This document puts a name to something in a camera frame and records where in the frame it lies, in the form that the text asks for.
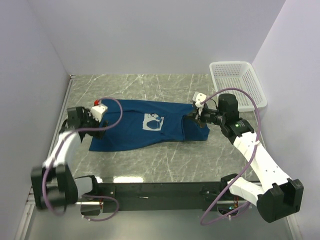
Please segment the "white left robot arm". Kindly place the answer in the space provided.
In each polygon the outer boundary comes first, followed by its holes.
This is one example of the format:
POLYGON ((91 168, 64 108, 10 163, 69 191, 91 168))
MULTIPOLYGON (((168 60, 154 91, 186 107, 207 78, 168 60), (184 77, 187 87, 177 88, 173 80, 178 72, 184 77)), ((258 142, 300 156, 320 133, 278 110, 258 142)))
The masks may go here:
POLYGON ((75 204, 83 195, 88 201, 96 200, 100 195, 98 181, 94 175, 73 178, 69 164, 73 160, 78 146, 86 134, 101 139, 105 131, 82 131, 77 129, 105 128, 108 122, 103 115, 108 107, 99 104, 92 108, 83 106, 67 109, 67 118, 58 132, 58 141, 49 157, 41 166, 33 167, 30 173, 35 205, 39 210, 51 207, 66 207, 75 204))

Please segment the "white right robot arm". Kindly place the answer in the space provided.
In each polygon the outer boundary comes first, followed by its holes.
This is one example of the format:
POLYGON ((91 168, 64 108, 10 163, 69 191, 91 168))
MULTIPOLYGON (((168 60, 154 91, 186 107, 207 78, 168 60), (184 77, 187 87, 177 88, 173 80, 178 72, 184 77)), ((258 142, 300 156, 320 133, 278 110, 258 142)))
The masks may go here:
POLYGON ((260 216, 268 223, 300 211, 304 186, 292 179, 273 160, 260 142, 260 131, 240 117, 234 94, 218 97, 216 109, 210 109, 209 98, 200 92, 192 97, 193 111, 187 117, 200 127, 217 125, 222 134, 244 156, 247 164, 240 173, 221 178, 219 194, 207 208, 210 211, 221 198, 240 197, 257 207, 260 216))

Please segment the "blue t shirt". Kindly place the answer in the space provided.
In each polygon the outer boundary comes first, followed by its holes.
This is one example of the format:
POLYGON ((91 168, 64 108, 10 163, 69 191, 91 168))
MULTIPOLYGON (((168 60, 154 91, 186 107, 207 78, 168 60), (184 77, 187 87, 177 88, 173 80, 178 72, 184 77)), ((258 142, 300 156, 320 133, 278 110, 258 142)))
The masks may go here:
POLYGON ((102 139, 92 138, 91 152, 119 152, 162 142, 206 141, 210 129, 187 118, 191 104, 121 99, 102 101, 108 107, 103 121, 119 123, 102 139))

